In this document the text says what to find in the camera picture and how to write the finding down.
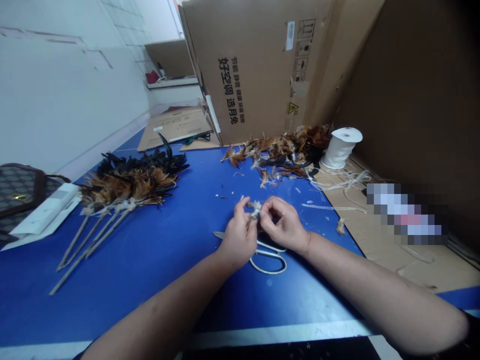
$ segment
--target scissor blade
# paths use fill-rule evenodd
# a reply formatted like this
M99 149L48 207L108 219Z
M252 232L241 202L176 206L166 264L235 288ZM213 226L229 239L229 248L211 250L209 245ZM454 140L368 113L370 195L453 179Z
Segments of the scissor blade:
M214 231L212 232L213 235L215 235L219 239L224 239L225 233L223 231Z

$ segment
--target blue tabletop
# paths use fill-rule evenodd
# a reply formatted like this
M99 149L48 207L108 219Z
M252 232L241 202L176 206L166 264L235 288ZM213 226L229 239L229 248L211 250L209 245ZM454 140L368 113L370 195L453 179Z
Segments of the blue tabletop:
M114 153L138 157L141 133ZM179 145L173 146L178 153ZM66 269L55 272L83 217L78 206L53 235L0 252L0 347L91 341L149 297L214 252L241 196L265 201L279 196L298 210L307 230L362 255L349 233L336 232L339 216L333 210L307 208L313 201L330 206L308 181L285 179L277 187L260 188L251 159L242 169L220 163L225 150L189 151L173 196L164 207L137 208L90 259L83 261L54 296L49 292ZM90 220L84 234L93 226ZM340 322L362 317L308 264L287 251L288 268L266 275L247 263L214 297L195 332ZM257 265L276 270L271 258L255 258ZM461 291L443 294L463 309L477 309Z

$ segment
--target handbag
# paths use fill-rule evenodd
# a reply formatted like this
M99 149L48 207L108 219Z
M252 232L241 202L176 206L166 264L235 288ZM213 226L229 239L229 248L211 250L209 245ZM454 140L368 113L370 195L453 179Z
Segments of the handbag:
M18 240L9 232L62 185L55 178L70 183L67 177L45 174L27 165L0 166L0 244Z

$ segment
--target forearm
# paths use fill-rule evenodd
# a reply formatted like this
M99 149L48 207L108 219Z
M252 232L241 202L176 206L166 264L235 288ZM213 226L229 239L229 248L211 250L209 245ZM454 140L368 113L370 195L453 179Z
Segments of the forearm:
M236 268L212 254L96 340L82 360L172 359Z
M301 255L406 353L434 354L467 335L467 319L457 308L316 233Z

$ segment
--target left hand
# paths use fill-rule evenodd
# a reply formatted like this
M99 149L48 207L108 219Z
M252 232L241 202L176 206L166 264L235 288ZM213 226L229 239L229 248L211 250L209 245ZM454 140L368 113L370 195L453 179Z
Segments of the left hand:
M250 197L244 197L235 205L233 219L228 222L225 237L216 253L222 261L235 270L244 266L257 250L257 220L249 222L249 214L244 207Z

